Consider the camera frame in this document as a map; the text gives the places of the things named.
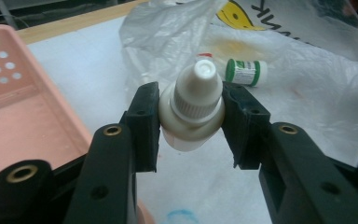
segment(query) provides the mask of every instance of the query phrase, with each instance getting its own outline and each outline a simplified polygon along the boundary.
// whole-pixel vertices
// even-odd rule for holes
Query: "small green-white bottle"
[[[235,61],[228,60],[226,81],[252,87],[264,84],[268,76],[268,67],[263,61]]]

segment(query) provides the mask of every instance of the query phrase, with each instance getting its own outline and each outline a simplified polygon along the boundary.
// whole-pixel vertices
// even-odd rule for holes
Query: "brass insert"
[[[283,133],[288,133],[288,134],[297,134],[298,130],[297,128],[291,126],[291,125],[287,125],[287,124],[283,124],[279,127],[279,130]]]
[[[20,183],[33,177],[37,173],[37,166],[35,165],[23,165],[14,169],[7,176],[8,183]]]
[[[118,135],[121,133],[121,127],[120,126],[109,126],[103,130],[104,135],[113,136]]]

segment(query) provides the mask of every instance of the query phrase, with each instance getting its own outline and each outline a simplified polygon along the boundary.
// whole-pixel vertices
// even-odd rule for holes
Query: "pink plastic basket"
[[[57,168],[85,154],[90,140],[16,32],[0,25],[0,171],[34,159]]]

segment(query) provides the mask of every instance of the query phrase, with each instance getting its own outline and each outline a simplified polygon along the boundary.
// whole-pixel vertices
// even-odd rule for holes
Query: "plastic bag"
[[[198,52],[213,54],[222,77],[229,58],[266,61],[267,84],[250,91],[271,112],[271,121],[301,126],[325,154],[356,165],[358,18],[344,22],[346,19],[338,15],[341,8],[327,10],[327,4],[317,0],[241,2],[246,2],[249,18],[259,19],[259,23],[250,22],[250,30],[266,28],[262,27],[266,22],[273,22],[268,13],[274,13],[274,21],[282,22],[280,26],[287,27],[292,38],[286,36],[283,28],[282,35],[280,30],[236,30],[222,24],[219,8],[224,9],[225,1],[199,0],[183,5],[151,1],[135,8],[120,30],[124,57],[133,68],[127,86],[130,97],[137,87],[149,81],[158,81],[164,90]],[[337,0],[332,6],[347,4]],[[252,7],[258,11],[252,14]],[[319,48],[293,38],[298,36]]]
[[[347,0],[231,0],[213,23],[270,29],[358,62],[358,16]]]

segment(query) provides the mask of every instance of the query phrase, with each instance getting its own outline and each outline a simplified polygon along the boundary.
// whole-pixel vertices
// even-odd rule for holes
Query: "wooden edge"
[[[110,21],[115,18],[123,17],[147,0],[136,0],[129,3],[107,7],[101,10],[92,11],[71,18],[53,21],[46,24],[34,26],[31,28],[17,31],[25,44],[32,44],[44,39],[48,39],[57,35],[63,35],[75,30],[79,30],[91,25],[95,25],[104,21]]]

